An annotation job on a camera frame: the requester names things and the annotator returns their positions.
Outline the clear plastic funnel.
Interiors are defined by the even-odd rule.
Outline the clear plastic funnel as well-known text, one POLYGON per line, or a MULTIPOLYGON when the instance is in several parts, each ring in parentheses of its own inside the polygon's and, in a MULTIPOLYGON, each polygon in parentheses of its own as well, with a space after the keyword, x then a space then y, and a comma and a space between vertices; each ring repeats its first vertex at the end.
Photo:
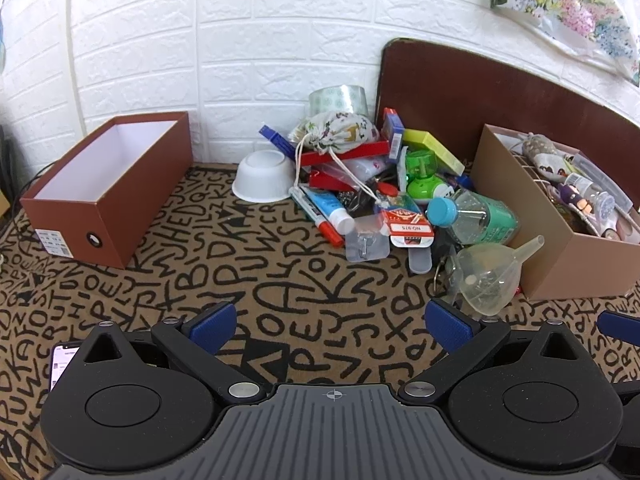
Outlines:
POLYGON ((451 284, 474 311, 496 316, 515 296, 524 262, 543 247, 538 235, 518 248, 496 243, 464 248, 452 257, 451 284))

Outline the green label water bottle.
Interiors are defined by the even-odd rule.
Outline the green label water bottle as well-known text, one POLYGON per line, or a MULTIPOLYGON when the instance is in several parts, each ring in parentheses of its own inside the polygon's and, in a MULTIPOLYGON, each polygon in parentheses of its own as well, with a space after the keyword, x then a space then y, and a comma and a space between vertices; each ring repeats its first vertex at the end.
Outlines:
POLYGON ((500 200, 459 188, 450 197, 435 197, 426 207, 432 226, 446 231, 459 245, 506 244, 520 224, 500 200))

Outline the tan storage box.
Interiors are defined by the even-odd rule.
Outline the tan storage box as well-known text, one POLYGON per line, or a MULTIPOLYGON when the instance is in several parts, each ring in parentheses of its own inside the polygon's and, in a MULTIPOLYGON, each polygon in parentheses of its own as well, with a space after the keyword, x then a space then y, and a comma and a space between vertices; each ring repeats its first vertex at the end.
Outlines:
POLYGON ((515 130, 486 125, 471 180, 477 192, 501 200, 518 216, 513 247, 544 237, 544 247, 523 266, 521 286, 527 298, 600 298, 633 289, 639 281, 639 246, 573 231, 510 151, 515 142, 515 130))

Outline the red white card pack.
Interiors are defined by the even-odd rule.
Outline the red white card pack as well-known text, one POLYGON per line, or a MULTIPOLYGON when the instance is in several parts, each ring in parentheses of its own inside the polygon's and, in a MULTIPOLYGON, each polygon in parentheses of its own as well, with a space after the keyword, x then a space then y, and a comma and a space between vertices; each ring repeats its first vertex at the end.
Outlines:
POLYGON ((434 242, 431 223, 420 210, 406 208, 382 209, 382 218, 390 242, 398 248, 426 249, 434 242))

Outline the small clear bottle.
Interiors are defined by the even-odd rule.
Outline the small clear bottle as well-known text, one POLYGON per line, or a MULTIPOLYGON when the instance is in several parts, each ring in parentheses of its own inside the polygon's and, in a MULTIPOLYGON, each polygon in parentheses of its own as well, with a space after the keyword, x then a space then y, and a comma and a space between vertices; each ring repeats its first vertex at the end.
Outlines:
POLYGON ((565 183, 582 198, 578 208, 585 214, 593 214, 603 222, 614 212, 614 197, 588 178, 573 172, 566 177, 565 183))

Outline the smartphone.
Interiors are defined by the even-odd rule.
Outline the smartphone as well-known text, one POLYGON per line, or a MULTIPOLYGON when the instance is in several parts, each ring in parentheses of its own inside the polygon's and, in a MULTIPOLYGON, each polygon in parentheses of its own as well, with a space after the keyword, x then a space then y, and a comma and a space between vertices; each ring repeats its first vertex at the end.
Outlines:
POLYGON ((50 386, 52 390, 56 383, 60 380, 64 370, 70 364, 81 346, 80 341, 58 342, 53 346, 50 366, 50 386))

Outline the small clear plastic case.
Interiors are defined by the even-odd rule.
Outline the small clear plastic case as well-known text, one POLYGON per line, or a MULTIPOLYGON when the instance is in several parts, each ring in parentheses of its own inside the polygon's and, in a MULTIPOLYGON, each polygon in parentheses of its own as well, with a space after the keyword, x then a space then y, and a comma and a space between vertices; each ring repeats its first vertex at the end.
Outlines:
POLYGON ((345 255, 351 263, 382 260, 390 254, 390 238, 379 214, 355 219, 354 228, 345 235, 345 255))

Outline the empty brown shoe box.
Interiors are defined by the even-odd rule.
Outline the empty brown shoe box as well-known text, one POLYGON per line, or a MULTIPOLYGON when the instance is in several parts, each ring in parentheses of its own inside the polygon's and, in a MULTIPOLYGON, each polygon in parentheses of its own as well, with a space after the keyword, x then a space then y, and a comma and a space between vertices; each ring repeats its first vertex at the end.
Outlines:
POLYGON ((189 114, 116 116, 21 198, 44 250, 123 269, 193 162, 189 114))

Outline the red white marker pen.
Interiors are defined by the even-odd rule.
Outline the red white marker pen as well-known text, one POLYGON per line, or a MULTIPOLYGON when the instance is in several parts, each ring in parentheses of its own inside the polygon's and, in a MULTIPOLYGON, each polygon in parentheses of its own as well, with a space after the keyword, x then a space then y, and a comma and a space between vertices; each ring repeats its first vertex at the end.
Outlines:
POLYGON ((292 188, 290 188, 290 196, 307 217, 314 222, 316 228, 332 247, 341 248, 344 246, 343 237, 337 233, 337 230, 326 220, 322 212, 300 188, 292 186, 292 188))

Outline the yellow green box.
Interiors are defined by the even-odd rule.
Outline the yellow green box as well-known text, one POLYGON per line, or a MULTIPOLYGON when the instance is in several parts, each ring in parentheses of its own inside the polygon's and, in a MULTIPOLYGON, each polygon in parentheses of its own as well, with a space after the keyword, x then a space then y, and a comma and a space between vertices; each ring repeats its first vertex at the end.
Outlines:
POLYGON ((406 129, 402 140, 412 150, 431 150, 438 160, 439 167, 448 174, 460 177, 464 173, 465 166, 462 162, 430 132, 406 129))

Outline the green plastic dispenser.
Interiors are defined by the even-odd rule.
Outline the green plastic dispenser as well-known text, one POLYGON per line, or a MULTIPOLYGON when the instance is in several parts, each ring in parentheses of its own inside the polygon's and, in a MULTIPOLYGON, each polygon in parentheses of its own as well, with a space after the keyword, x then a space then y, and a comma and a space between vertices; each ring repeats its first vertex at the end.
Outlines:
POLYGON ((406 156, 407 193, 418 205, 426 205, 436 197, 449 198, 454 195, 454 188, 442 180, 437 171, 438 159, 431 150, 426 148, 408 151, 406 156))

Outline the white bowl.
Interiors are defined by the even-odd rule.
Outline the white bowl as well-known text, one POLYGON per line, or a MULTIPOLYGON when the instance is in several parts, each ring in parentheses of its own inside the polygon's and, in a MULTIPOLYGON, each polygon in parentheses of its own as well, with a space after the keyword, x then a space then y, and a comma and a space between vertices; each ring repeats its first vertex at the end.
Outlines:
POLYGON ((232 192, 240 200, 269 204, 290 197, 295 177, 294 162, 276 150, 248 154, 239 163, 232 192))

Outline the red flat box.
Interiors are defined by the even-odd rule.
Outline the red flat box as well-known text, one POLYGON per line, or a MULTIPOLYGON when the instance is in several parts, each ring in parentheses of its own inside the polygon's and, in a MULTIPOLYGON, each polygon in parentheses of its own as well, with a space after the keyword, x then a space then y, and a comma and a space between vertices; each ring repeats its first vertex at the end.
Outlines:
MULTIPOLYGON (((337 154, 337 157, 341 160, 347 159, 355 159, 355 158, 367 158, 374 156, 386 156, 390 152, 390 147, 388 146, 388 142, 385 140, 376 141, 366 144, 361 144, 358 148, 353 148, 352 150, 337 154)), ((300 163, 303 167, 307 166, 318 166, 322 164, 328 164, 332 162, 333 158, 329 153, 319 154, 314 151, 303 152, 302 157, 300 158, 300 163)))

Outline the blue red small box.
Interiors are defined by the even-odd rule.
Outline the blue red small box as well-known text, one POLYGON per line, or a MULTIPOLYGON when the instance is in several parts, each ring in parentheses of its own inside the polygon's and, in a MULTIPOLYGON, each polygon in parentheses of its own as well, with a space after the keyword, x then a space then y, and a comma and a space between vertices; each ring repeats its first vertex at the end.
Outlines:
POLYGON ((388 143, 387 159, 392 164, 397 164, 402 149, 405 127, 398 113, 393 108, 385 107, 383 110, 382 137, 388 143))

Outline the floral plastic bag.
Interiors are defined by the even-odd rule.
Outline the floral plastic bag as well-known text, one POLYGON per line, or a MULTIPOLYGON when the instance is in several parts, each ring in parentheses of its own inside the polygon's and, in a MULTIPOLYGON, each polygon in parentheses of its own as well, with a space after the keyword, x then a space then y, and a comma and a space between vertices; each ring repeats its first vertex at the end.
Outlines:
POLYGON ((489 1, 572 58, 638 86, 639 0, 489 1))

